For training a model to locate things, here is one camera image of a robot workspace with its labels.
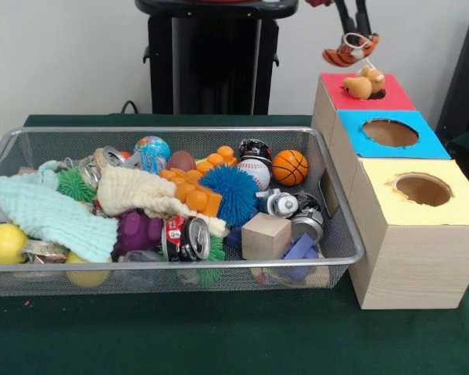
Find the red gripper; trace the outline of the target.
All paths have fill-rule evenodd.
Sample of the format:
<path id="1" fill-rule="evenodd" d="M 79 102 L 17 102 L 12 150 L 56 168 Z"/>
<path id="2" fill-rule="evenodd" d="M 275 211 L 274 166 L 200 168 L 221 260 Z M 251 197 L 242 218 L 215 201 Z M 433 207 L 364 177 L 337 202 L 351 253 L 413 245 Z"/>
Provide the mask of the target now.
<path id="1" fill-rule="evenodd" d="M 330 6 L 333 0 L 306 0 L 312 7 Z M 372 35 L 371 25 L 367 14 L 365 0 L 356 0 L 356 24 L 353 18 L 349 16 L 349 12 L 344 0 L 334 0 L 344 34 L 356 31 L 362 35 Z"/>

